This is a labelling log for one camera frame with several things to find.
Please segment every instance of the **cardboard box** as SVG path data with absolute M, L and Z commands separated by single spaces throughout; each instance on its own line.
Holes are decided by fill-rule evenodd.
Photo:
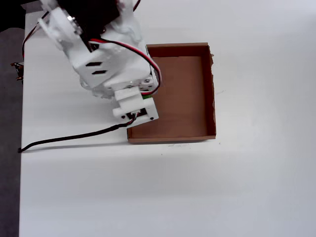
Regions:
M 159 119 L 127 130 L 130 143 L 215 139 L 212 56 L 207 43 L 152 44 L 162 72 L 154 95 Z

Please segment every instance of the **gray floor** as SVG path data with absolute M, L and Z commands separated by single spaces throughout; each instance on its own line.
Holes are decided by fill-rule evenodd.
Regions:
M 0 33 L 0 237 L 18 237 L 23 85 L 13 62 L 22 62 L 24 30 Z

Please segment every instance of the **black cable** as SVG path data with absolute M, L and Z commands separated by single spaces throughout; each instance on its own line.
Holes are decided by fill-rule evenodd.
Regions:
M 74 140 L 74 139 L 80 139 L 80 138 L 85 138 L 85 137 L 92 137 L 92 136 L 96 136 L 96 135 L 101 135 L 101 134 L 104 134 L 107 132 L 112 132 L 114 130 L 119 129 L 120 127 L 127 127 L 127 126 L 131 125 L 136 120 L 136 118 L 137 118 L 137 116 L 134 114 L 134 117 L 132 118 L 132 120 L 127 122 L 127 123 L 117 124 L 117 125 L 114 125 L 112 127 L 109 127 L 109 128 L 103 129 L 103 130 L 99 130 L 96 132 L 90 132 L 90 133 L 85 133 L 85 134 L 80 134 L 80 135 L 74 135 L 74 136 L 68 136 L 68 137 L 59 137 L 59 138 L 53 138 L 53 139 L 47 139 L 47 140 L 42 140 L 42 141 L 38 141 L 38 142 L 33 142 L 31 144 L 28 144 L 25 148 L 22 148 L 22 149 L 19 148 L 18 153 L 22 153 L 22 152 L 26 151 L 27 149 L 29 149 L 33 146 L 40 145 L 40 144 L 68 141 L 68 140 Z

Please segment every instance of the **red wire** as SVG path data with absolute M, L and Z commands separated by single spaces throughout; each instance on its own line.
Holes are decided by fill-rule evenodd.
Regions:
M 49 11 L 47 11 L 41 18 L 44 19 L 48 14 L 49 14 Z M 22 44 L 22 57 L 23 57 L 23 59 L 24 59 L 24 45 L 25 45 L 25 42 L 31 37 L 31 35 L 33 34 L 34 30 L 36 29 L 36 26 L 38 26 L 38 22 L 36 23 L 34 28 L 28 33 L 28 35 L 23 40 L 23 44 Z
M 141 0 L 138 0 L 138 1 L 137 1 L 137 3 L 135 4 L 135 6 L 134 6 L 134 8 L 133 8 L 133 11 L 135 11 L 135 10 L 137 9 L 137 7 L 138 7 L 140 1 L 141 1 Z
M 98 43 L 114 43 L 114 44 L 120 45 L 124 48 L 127 48 L 127 49 L 137 53 L 141 57 L 143 57 L 158 72 L 158 86 L 152 91 L 141 92 L 141 94 L 142 95 L 152 95 L 158 90 L 158 88 L 160 87 L 160 84 L 161 84 L 161 79 L 162 79 L 161 70 L 158 67 L 158 65 L 150 57 L 148 57 L 145 53 L 143 53 L 139 49 L 134 48 L 134 47 L 132 47 L 126 43 L 123 43 L 123 42 L 118 42 L 118 41 L 113 41 L 113 40 L 108 40 L 108 39 L 91 39 L 90 41 L 98 42 Z

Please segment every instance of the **rectangular slot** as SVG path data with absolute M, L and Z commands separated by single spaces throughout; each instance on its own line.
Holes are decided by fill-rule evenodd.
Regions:
M 104 74 L 104 73 L 106 73 L 106 72 L 107 72 L 106 70 L 95 71 L 95 72 L 92 73 L 92 75 Z
M 100 66 L 101 64 L 102 62 L 91 62 L 91 63 L 88 63 L 86 67 L 95 67 L 95 66 Z
M 137 114 L 137 117 L 140 117 L 140 116 L 143 116 L 143 115 L 146 115 L 146 114 L 147 114 L 146 109 L 145 109 L 145 108 L 142 108 L 142 109 L 140 110 L 140 112 Z M 127 113 L 126 115 L 127 115 L 127 117 L 128 117 L 129 119 L 132 119 L 132 118 L 133 118 L 133 116 L 132 116 L 131 113 Z

